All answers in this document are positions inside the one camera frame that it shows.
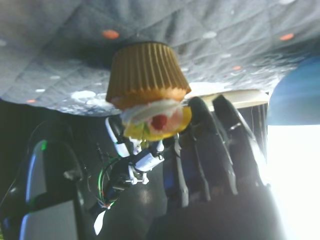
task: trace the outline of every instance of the dark background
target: dark background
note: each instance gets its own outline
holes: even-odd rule
[[[249,107],[241,109],[240,112],[253,129],[261,148],[265,150],[265,135],[261,131],[265,127],[265,107]],[[43,121],[46,123],[37,130],[37,126]],[[14,194],[24,193],[23,176],[28,166],[28,153],[30,154],[37,141],[48,136],[66,136],[94,181],[102,167],[103,155],[116,155],[105,128],[105,117],[71,115],[0,100],[0,199],[16,177],[22,163],[24,164]],[[148,177],[148,185],[138,184],[125,191],[105,214],[101,238],[116,236],[117,239],[143,239],[152,220],[166,212],[167,198],[163,189],[162,165],[149,172]],[[87,185],[83,186],[83,193],[85,204],[89,208],[95,203],[95,198],[89,193]],[[6,203],[4,208],[16,208],[18,211],[19,206],[14,204],[14,201]]]

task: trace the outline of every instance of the cupcake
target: cupcake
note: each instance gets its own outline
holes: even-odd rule
[[[115,54],[106,101],[122,111],[126,137],[158,141],[191,121],[191,110],[181,105],[190,91],[170,47],[138,43]]]

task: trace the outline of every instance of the green light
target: green light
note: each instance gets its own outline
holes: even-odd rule
[[[48,142],[47,142],[46,140],[43,141],[43,143],[42,143],[42,145],[41,145],[41,150],[42,150],[42,151],[44,151],[44,150],[47,149],[47,143],[48,143]]]

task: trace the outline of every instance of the red berry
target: red berry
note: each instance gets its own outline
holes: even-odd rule
[[[151,125],[155,130],[162,130],[167,124],[168,118],[166,115],[157,115],[152,118]]]

